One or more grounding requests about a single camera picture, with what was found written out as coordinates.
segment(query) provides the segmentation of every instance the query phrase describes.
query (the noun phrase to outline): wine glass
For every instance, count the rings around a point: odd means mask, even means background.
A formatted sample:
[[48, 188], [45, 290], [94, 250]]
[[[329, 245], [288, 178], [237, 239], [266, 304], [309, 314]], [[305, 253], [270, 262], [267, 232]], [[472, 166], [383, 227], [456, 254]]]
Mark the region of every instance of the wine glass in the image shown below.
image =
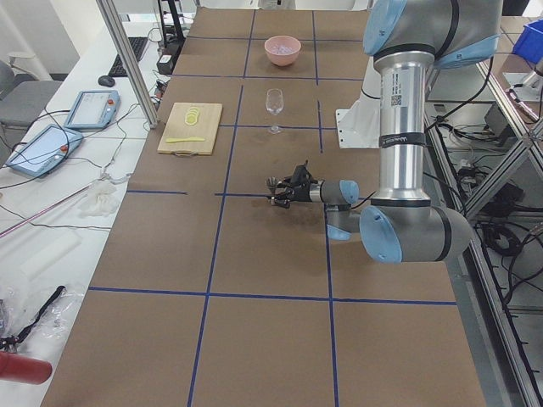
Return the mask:
[[[277, 116], [281, 113], [284, 107], [283, 91], [281, 89], [268, 89], [266, 94], [266, 109], [268, 112]], [[281, 132], [281, 127], [276, 123], [272, 125], [268, 131], [271, 134], [277, 134]]]

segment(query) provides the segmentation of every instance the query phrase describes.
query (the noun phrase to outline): blue joint cap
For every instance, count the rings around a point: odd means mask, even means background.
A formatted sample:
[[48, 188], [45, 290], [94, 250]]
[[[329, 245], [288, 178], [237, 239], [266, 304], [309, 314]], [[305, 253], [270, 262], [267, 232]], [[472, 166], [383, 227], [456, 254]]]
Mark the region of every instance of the blue joint cap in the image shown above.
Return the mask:
[[434, 68], [448, 70], [484, 61], [494, 55], [499, 40], [500, 34], [496, 34], [467, 47], [457, 49], [453, 53], [449, 53], [435, 61]]
[[406, 3], [407, 0], [379, 0], [375, 4], [364, 31], [365, 53], [375, 55], [381, 50], [398, 24]]
[[360, 234], [367, 253], [380, 263], [400, 263], [400, 241], [389, 218], [379, 208], [368, 206], [360, 214]]
[[328, 238], [332, 240], [349, 240], [350, 233], [342, 229], [337, 228], [336, 226], [326, 225]]
[[360, 190], [356, 182], [341, 180], [339, 182], [339, 190], [348, 204], [352, 205], [358, 200]]

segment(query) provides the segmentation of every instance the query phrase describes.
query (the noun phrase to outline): red cylinder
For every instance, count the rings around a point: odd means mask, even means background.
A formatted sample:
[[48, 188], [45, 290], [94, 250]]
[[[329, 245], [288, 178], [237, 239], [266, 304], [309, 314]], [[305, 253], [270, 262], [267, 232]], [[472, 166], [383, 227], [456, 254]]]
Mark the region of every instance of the red cylinder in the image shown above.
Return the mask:
[[42, 384], [53, 373], [53, 367], [45, 360], [38, 360], [0, 352], [0, 380], [29, 384]]

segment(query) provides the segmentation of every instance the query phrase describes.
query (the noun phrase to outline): blue box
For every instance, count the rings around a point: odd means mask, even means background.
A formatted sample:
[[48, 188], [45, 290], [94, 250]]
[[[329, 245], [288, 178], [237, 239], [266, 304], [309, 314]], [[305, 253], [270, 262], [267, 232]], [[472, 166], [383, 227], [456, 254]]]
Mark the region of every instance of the blue box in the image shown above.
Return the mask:
[[543, 20], [533, 21], [524, 26], [522, 35], [512, 49], [529, 62], [537, 64], [543, 57]]

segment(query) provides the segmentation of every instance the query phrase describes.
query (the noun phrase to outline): blue and white device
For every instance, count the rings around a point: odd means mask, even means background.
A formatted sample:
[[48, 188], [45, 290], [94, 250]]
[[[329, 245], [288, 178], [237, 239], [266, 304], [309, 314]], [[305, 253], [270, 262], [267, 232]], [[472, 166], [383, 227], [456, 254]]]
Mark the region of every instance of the blue and white device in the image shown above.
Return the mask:
[[29, 176], [43, 176], [53, 171], [81, 144], [79, 131], [49, 125], [16, 151], [6, 163], [7, 167]]
[[78, 131], [99, 131], [115, 117], [120, 97], [117, 91], [81, 91], [64, 127]]

